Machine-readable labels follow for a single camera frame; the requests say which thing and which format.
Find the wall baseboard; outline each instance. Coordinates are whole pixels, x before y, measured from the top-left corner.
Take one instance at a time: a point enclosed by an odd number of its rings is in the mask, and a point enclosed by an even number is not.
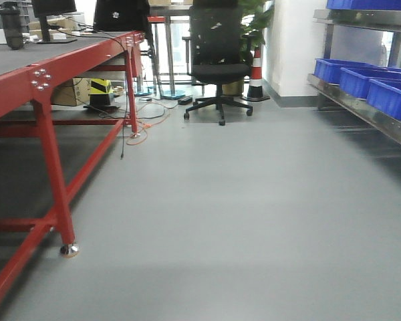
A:
[[[317,96],[281,97],[265,80],[263,85],[279,107],[317,107]]]

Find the red metal table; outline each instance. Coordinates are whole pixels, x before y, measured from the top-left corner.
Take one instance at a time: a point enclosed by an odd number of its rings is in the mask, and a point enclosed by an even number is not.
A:
[[[137,76],[141,70],[139,43],[143,39],[143,33],[131,31],[106,35],[99,33],[95,37],[83,37],[69,44],[30,44],[17,51],[0,45],[0,118],[26,102],[32,102],[35,114],[35,122],[0,122],[0,137],[40,137],[53,195],[53,207],[42,218],[0,219],[0,231],[27,232],[23,243],[0,271],[0,302],[35,248],[50,231],[60,233],[63,256],[72,257],[77,254],[69,203],[122,126],[129,125],[132,132],[137,132],[132,77]],[[116,56],[123,56],[124,64],[104,64]],[[53,89],[88,70],[126,73],[129,101],[127,116],[107,120],[53,120],[50,103]],[[53,128],[56,124],[111,125],[107,136],[68,185],[65,185]]]

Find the black bottle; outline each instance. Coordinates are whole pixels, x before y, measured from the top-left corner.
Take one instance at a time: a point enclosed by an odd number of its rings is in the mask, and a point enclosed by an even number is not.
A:
[[[0,16],[5,31],[6,43],[12,49],[21,49],[24,46],[18,2],[6,1],[0,4]]]

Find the red and white cone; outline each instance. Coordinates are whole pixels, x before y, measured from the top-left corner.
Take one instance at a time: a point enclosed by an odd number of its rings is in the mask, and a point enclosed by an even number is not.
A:
[[[251,78],[249,80],[248,93],[242,96],[242,99],[250,102],[261,102],[270,99],[270,96],[263,95],[263,87],[261,85],[261,49],[260,47],[254,50],[253,67],[251,68]]]

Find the green leaves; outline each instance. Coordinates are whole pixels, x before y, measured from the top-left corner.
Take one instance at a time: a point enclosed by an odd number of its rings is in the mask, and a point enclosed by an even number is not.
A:
[[[264,10],[267,0],[239,0],[238,4],[243,8],[243,18],[241,22],[241,36],[249,35],[251,47],[259,47],[265,44],[263,29],[269,26],[275,12],[274,6]],[[242,38],[241,51],[247,47],[247,39]]]

